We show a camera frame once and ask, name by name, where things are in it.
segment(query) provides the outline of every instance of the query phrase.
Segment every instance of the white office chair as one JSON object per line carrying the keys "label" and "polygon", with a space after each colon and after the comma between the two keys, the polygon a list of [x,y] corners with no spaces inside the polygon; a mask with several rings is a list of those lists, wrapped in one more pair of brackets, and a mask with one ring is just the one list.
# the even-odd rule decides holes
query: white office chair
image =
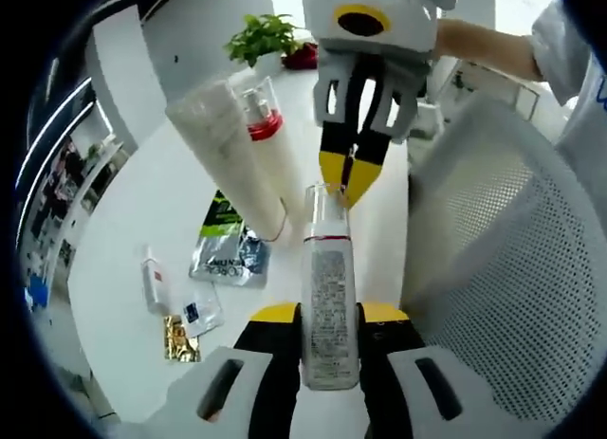
{"label": "white office chair", "polygon": [[545,137],[479,93],[413,177],[403,309],[501,407],[549,430],[607,357],[607,239],[590,199]]}

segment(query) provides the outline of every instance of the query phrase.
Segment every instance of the gold packet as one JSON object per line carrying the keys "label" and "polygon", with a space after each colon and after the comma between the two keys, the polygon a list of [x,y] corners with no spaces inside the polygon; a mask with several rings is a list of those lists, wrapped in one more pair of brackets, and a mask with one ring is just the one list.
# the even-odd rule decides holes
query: gold packet
{"label": "gold packet", "polygon": [[182,363],[200,361],[198,337],[186,337],[180,316],[164,318],[164,357]]}

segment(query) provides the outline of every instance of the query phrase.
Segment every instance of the black circle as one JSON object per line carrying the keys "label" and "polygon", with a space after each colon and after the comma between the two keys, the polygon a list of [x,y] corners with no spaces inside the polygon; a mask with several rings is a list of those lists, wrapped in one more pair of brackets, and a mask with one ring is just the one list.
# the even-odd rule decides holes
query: black circle
{"label": "black circle", "polygon": [[359,12],[348,12],[338,19],[340,27],[349,33],[365,38],[376,36],[384,30],[384,26],[378,19],[369,14]]}

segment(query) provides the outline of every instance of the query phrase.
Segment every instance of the yellow circle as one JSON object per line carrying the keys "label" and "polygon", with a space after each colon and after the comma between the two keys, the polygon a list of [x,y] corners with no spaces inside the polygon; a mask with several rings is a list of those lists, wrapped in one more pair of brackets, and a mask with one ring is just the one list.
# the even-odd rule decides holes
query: yellow circle
{"label": "yellow circle", "polygon": [[372,8],[366,5],[344,5],[335,9],[333,14],[335,21],[338,23],[340,17],[345,14],[355,13],[355,14],[365,14],[370,15],[378,22],[383,25],[384,31],[390,31],[391,23],[390,19],[386,14],[384,14],[381,10]]}

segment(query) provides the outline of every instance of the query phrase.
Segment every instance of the person's arm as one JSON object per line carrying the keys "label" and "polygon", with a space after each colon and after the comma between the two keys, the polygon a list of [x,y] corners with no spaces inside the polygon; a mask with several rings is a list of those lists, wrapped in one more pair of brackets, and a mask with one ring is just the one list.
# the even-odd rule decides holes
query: person's arm
{"label": "person's arm", "polygon": [[463,20],[438,21],[434,55],[482,64],[529,81],[543,81],[527,37],[501,33]]}

